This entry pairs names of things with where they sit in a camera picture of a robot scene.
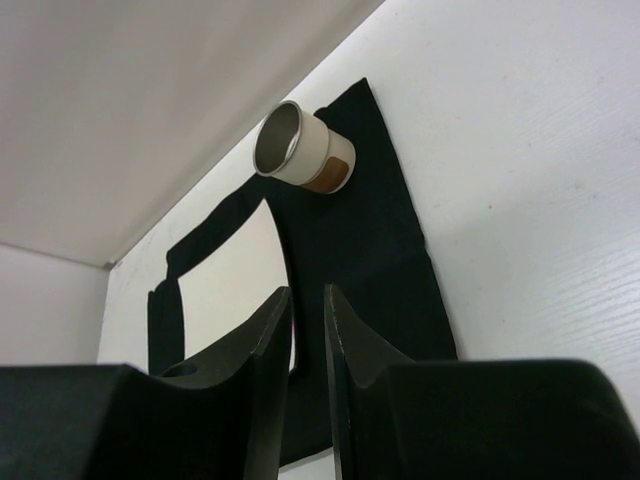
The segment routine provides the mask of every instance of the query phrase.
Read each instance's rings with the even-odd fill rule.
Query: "paper cup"
[[[259,175],[317,193],[340,190],[355,163],[356,151],[349,140],[292,101],[281,103],[267,115],[253,151]]]

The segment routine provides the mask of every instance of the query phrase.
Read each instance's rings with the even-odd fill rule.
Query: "black cloth bag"
[[[325,284],[340,286],[358,315],[408,356],[457,358],[424,236],[366,79],[315,115],[353,142],[357,161],[349,183],[333,195],[320,195],[251,177],[167,252],[167,279],[149,294],[148,304],[149,371],[159,374],[184,359],[177,279],[222,245],[267,199],[287,262],[298,348],[287,393],[283,465],[331,446]]]

